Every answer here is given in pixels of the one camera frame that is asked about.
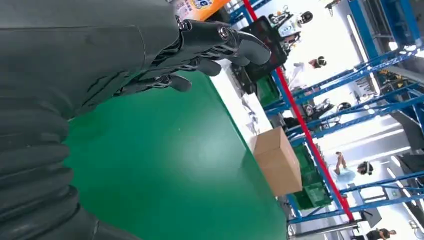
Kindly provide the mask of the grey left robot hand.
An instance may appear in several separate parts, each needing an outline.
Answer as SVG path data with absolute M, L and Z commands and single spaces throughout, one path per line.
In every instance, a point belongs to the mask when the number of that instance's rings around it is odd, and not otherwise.
M 220 22 L 179 19 L 164 0 L 3 0 L 0 115 L 65 119 L 112 97 L 191 89 L 178 71 L 216 76 L 219 60 L 262 65 L 269 48 Z

